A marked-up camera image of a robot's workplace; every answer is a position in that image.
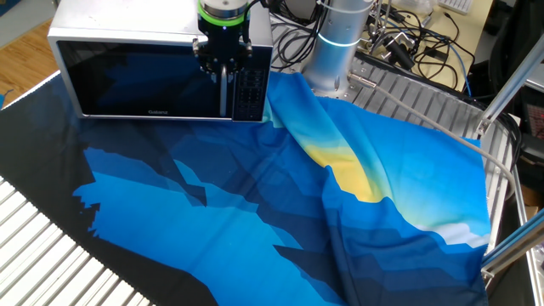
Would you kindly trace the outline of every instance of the silver microwave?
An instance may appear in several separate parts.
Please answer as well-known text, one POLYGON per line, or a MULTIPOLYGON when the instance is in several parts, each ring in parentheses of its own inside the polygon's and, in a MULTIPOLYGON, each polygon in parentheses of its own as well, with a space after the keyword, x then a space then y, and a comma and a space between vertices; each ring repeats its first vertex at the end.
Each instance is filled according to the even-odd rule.
POLYGON ((198 0, 63 0, 48 40, 76 113, 90 118, 262 120, 269 11, 252 8, 252 57, 221 88, 195 58, 198 0))

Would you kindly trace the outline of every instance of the microwave door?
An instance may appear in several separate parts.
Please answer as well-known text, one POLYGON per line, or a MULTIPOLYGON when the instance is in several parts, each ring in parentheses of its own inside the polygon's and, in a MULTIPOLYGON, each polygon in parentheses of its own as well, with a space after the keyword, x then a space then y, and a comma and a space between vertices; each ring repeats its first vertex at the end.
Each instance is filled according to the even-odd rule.
POLYGON ((201 71, 192 48, 58 44, 83 115, 232 118, 235 82, 226 73, 214 82, 201 71))

